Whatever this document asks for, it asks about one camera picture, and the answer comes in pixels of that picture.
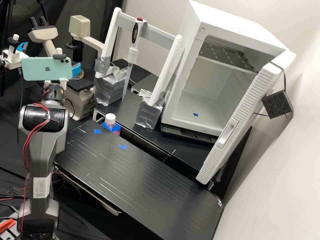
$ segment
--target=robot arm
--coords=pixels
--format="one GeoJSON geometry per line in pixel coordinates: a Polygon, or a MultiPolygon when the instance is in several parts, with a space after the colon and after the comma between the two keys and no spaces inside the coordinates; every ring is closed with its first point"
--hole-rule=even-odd
{"type": "Polygon", "coordinates": [[[19,130],[28,136],[23,158],[30,199],[20,206],[19,239],[52,240],[58,227],[59,203],[50,197],[52,163],[55,155],[65,149],[69,112],[60,106],[63,96],[54,94],[61,86],[52,84],[48,88],[42,103],[23,106],[20,111],[19,130]]]}

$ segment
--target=label sticker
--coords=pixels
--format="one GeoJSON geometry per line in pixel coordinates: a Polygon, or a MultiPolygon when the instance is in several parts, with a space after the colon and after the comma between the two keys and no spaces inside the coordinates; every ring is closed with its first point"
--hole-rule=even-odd
{"type": "Polygon", "coordinates": [[[51,173],[44,178],[33,178],[33,198],[46,198],[50,193],[51,173]]]}

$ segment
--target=black tabletop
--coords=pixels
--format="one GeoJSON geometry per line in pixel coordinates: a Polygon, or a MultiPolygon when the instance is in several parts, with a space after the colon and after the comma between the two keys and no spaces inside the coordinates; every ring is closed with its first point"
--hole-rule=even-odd
{"type": "Polygon", "coordinates": [[[118,124],[130,129],[164,152],[179,158],[181,161],[199,171],[212,145],[162,134],[160,131],[160,122],[158,122],[154,130],[135,124],[141,100],[142,98],[138,95],[127,91],[124,101],[118,100],[106,107],[99,104],[97,109],[105,114],[115,114],[118,124]]]}
{"type": "Polygon", "coordinates": [[[162,239],[212,239],[221,201],[94,121],[69,132],[55,164],[162,239]]]}

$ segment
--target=orange object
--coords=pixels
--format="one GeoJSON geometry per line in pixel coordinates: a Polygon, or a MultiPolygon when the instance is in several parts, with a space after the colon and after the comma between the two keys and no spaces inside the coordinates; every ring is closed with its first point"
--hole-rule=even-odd
{"type": "Polygon", "coordinates": [[[6,229],[11,228],[15,224],[16,224],[16,222],[13,219],[9,219],[8,221],[5,221],[4,223],[0,223],[0,234],[3,233],[6,229]]]}

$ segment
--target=smartphone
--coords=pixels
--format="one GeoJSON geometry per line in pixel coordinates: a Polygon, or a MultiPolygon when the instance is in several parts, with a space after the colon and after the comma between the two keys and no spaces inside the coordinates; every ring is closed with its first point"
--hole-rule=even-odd
{"type": "Polygon", "coordinates": [[[52,57],[30,57],[21,59],[23,78],[26,81],[54,81],[71,79],[71,59],[52,57]]]}

